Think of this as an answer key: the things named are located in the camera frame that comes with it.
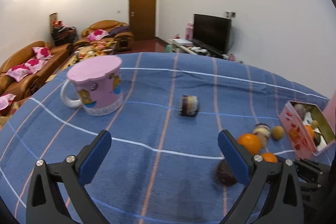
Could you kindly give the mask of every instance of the screw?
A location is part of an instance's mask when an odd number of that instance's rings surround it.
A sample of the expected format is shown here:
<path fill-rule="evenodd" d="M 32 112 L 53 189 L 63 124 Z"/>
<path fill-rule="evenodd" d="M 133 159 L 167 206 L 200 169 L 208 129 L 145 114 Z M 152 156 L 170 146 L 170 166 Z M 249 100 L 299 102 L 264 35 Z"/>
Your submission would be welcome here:
<path fill-rule="evenodd" d="M 261 161 L 263 160 L 263 157 L 260 156 L 260 155 L 255 155 L 255 156 L 254 156 L 254 160 L 255 160 L 256 162 L 261 162 Z"/>
<path fill-rule="evenodd" d="M 44 163 L 43 160 L 38 160 L 38 161 L 36 162 L 36 166 L 42 166 L 43 163 Z"/>
<path fill-rule="evenodd" d="M 76 157 L 73 156 L 73 155 L 71 155 L 71 156 L 68 156 L 68 157 L 67 157 L 66 161 L 67 161 L 67 163 L 72 163 L 72 162 L 75 161 L 75 159 L 76 159 Z"/>
<path fill-rule="evenodd" d="M 286 164 L 287 164 L 288 166 L 292 166 L 292 165 L 293 165 L 293 162 L 292 162 L 292 160 L 287 159 L 287 160 L 286 160 Z"/>

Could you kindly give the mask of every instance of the purple blanket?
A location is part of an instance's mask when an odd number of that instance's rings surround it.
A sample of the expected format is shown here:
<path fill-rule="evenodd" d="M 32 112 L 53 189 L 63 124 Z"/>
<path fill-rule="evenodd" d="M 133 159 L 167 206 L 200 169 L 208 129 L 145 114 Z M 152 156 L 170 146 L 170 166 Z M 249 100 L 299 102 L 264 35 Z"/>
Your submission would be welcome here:
<path fill-rule="evenodd" d="M 107 37 L 115 37 L 118 33 L 128 32 L 128 31 L 129 31 L 129 26 L 120 26 L 120 27 L 114 28 L 113 30 L 110 30 L 109 35 Z"/>

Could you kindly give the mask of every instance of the pink cushion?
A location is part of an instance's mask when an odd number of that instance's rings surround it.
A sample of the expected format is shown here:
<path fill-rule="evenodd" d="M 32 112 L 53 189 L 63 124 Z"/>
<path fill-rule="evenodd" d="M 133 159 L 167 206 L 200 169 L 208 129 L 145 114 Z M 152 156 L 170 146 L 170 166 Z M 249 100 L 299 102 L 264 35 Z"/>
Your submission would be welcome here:
<path fill-rule="evenodd" d="M 47 60 L 40 60 L 40 59 L 30 59 L 25 63 L 25 66 L 31 70 L 32 74 L 37 73 L 38 71 L 42 70 L 43 66 L 47 63 Z"/>
<path fill-rule="evenodd" d="M 6 75 L 13 77 L 16 82 L 20 82 L 25 76 L 33 74 L 31 70 L 25 65 L 18 65 L 12 67 L 6 72 Z"/>
<path fill-rule="evenodd" d="M 9 112 L 9 106 L 12 104 L 14 98 L 16 97 L 16 95 L 14 94 L 6 94 L 6 95 L 2 95 L 0 97 L 0 115 L 4 116 L 7 115 L 7 113 Z"/>
<path fill-rule="evenodd" d="M 89 34 L 87 36 L 87 39 L 89 39 L 90 42 L 94 41 L 94 40 L 101 40 L 103 37 L 108 36 L 109 33 L 105 30 L 95 30 L 93 33 Z"/>
<path fill-rule="evenodd" d="M 33 47 L 32 49 L 37 59 L 47 60 L 52 57 L 51 52 L 47 47 Z"/>

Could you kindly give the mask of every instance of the pink mug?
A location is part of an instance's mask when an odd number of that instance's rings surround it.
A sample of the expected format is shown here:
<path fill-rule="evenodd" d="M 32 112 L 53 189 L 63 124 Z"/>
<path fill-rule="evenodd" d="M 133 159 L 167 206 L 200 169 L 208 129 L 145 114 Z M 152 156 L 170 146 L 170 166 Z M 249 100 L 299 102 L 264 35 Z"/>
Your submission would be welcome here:
<path fill-rule="evenodd" d="M 113 55 L 87 59 L 73 66 L 61 89 L 61 100 L 71 108 L 83 106 L 86 113 L 103 116 L 116 111 L 122 103 L 120 66 L 122 60 Z M 79 100 L 71 100 L 65 89 L 72 82 Z"/>

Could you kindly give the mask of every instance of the pink mug lid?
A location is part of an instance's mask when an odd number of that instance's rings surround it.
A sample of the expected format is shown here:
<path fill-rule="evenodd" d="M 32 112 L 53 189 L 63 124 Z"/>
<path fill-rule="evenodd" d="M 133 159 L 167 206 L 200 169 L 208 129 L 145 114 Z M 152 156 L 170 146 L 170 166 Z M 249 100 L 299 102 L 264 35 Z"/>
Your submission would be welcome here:
<path fill-rule="evenodd" d="M 117 56 L 97 56 L 73 66 L 68 71 L 67 77 L 77 84 L 104 79 L 107 75 L 120 68 L 121 63 L 121 58 Z"/>

